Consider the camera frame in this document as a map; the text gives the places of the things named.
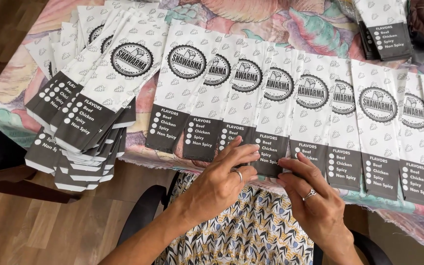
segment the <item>lap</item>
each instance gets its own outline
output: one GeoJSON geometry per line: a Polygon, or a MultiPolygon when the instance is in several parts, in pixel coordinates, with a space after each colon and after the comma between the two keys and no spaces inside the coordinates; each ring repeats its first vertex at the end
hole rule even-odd
{"type": "MultiPolygon", "coordinates": [[[[181,174],[171,201],[196,177],[181,174]]],[[[287,197],[245,186],[219,216],[176,238],[156,264],[311,265],[313,242],[292,216],[287,197]]]]}

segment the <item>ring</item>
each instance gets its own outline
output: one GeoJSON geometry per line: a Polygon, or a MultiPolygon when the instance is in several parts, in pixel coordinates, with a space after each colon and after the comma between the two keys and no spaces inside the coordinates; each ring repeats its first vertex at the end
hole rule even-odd
{"type": "Polygon", "coordinates": [[[237,172],[238,175],[240,176],[240,183],[243,181],[243,176],[241,175],[241,172],[238,171],[237,169],[232,170],[232,172],[237,172]]]}
{"type": "Polygon", "coordinates": [[[303,198],[302,200],[305,201],[306,199],[310,198],[313,195],[317,195],[317,192],[314,189],[311,189],[309,194],[307,194],[307,196],[305,196],[305,198],[303,198]]]}

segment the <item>hand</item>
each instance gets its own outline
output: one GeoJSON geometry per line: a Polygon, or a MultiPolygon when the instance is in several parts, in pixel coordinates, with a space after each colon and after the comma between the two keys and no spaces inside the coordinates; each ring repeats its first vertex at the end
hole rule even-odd
{"type": "Polygon", "coordinates": [[[349,256],[354,257],[356,251],[354,238],[343,223],[345,202],[308,158],[302,153],[298,153],[297,158],[282,158],[279,165],[302,178],[292,173],[281,173],[277,180],[291,200],[292,215],[328,257],[338,264],[348,264],[349,256]],[[303,201],[312,189],[318,194],[303,201]]]}
{"type": "Polygon", "coordinates": [[[188,190],[178,196],[173,204],[180,206],[185,221],[192,228],[198,224],[215,218],[222,211],[238,200],[244,185],[256,180],[256,169],[252,166],[241,166],[237,172],[230,172],[239,164],[256,161],[260,154],[259,146],[245,144],[239,147],[242,138],[237,136],[225,147],[214,161],[191,184],[188,190]]]}

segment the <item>woman's left hand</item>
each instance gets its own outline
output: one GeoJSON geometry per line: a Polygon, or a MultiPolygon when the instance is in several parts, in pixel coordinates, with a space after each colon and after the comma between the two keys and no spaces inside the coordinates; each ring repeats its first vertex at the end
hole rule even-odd
{"type": "Polygon", "coordinates": [[[260,158],[259,145],[245,144],[239,147],[242,138],[237,136],[215,157],[214,161],[200,174],[172,206],[179,207],[189,227],[210,220],[238,200],[244,185],[256,180],[253,166],[238,168],[243,180],[231,169],[260,158]]]}

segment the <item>tablecloth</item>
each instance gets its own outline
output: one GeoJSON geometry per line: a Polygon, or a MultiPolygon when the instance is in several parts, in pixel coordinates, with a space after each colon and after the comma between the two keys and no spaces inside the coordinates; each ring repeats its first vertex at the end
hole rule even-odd
{"type": "MultiPolygon", "coordinates": [[[[103,0],[50,0],[0,76],[0,130],[22,147],[29,147],[40,124],[27,115],[24,105],[47,79],[24,44],[59,30],[62,21],[78,5],[103,5],[103,0]]],[[[334,0],[162,0],[160,8],[168,16],[222,33],[273,41],[314,54],[365,61],[357,25],[341,11],[334,0]]],[[[401,61],[380,63],[399,68],[401,61]]],[[[424,74],[424,65],[410,66],[424,74]]],[[[158,75],[141,89],[137,97],[137,122],[128,128],[126,153],[120,159],[137,165],[199,173],[206,162],[182,159],[182,139],[174,154],[145,147],[150,111],[158,75]]],[[[272,179],[252,185],[283,194],[272,179]]],[[[347,203],[365,206],[406,231],[424,245],[424,206],[398,200],[340,190],[347,203]]]]}

